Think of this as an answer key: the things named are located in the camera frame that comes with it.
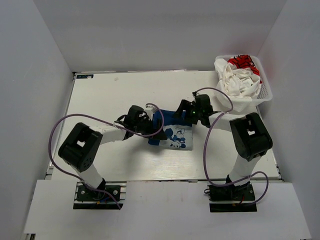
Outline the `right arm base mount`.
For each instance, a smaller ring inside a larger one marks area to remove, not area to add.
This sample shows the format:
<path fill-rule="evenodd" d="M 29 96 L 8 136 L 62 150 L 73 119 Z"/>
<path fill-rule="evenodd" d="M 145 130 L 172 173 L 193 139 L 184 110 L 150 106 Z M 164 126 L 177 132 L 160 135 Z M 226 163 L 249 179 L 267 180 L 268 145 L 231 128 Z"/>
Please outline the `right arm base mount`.
<path fill-rule="evenodd" d="M 208 196 L 211 213 L 257 212 L 257 205 L 253 203 L 256 197 L 251 183 L 226 187 L 209 185 L 204 194 Z"/>

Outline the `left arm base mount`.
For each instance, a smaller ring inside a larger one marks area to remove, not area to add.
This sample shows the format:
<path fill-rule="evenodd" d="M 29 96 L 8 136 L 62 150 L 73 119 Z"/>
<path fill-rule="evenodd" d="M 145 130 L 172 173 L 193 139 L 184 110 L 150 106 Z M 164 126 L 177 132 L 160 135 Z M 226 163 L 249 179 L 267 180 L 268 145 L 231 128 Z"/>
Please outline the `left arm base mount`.
<path fill-rule="evenodd" d="M 105 184 L 105 191 L 115 198 L 120 208 L 125 202 L 126 190 L 126 182 L 107 182 Z M 74 210 L 119 210 L 120 208 L 108 194 L 94 192 L 82 183 L 77 183 L 73 201 Z"/>

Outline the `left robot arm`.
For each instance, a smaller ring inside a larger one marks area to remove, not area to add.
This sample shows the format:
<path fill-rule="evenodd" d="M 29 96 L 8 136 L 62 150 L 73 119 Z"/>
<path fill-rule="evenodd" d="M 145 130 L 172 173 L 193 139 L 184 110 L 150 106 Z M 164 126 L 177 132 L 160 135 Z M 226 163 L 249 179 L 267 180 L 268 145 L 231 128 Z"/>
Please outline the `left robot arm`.
<path fill-rule="evenodd" d="M 118 126 L 103 124 L 88 126 L 78 122 L 68 134 L 58 150 L 58 156 L 70 165 L 88 185 L 88 193 L 99 200 L 105 196 L 106 181 L 94 166 L 94 159 L 101 145 L 124 141 L 134 134 L 150 135 L 157 130 L 153 127 L 154 106 L 145 108 L 133 105 L 127 114 L 120 116 L 115 123 Z"/>

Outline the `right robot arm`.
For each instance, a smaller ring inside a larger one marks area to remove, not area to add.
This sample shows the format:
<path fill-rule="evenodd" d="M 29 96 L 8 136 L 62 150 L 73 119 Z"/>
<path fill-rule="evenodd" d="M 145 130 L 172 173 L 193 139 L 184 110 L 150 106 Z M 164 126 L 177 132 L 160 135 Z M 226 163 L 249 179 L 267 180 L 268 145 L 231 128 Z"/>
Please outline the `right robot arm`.
<path fill-rule="evenodd" d="M 151 145 L 169 149 L 191 150 L 193 147 L 193 126 L 201 123 L 213 128 L 231 132 L 237 151 L 232 171 L 227 175 L 226 195 L 236 200 L 244 193 L 244 185 L 256 173 L 257 162 L 273 146 L 273 141 L 260 116 L 252 112 L 234 115 L 228 111 L 215 111 L 207 94 L 195 94 L 193 101 L 183 99 L 176 111 L 161 110 L 152 116 L 154 127 L 163 126 L 163 139 L 152 139 Z"/>

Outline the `blue t shirt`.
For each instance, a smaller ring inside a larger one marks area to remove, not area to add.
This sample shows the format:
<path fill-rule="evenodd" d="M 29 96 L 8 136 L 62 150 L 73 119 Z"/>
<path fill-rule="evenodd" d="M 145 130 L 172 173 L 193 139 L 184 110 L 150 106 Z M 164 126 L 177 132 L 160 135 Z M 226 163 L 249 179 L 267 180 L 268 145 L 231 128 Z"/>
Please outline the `blue t shirt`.
<path fill-rule="evenodd" d="M 174 111 L 161 110 L 164 116 L 163 132 L 166 140 L 149 139 L 148 144 L 164 149 L 191 151 L 193 149 L 193 125 L 181 118 L 174 118 Z"/>

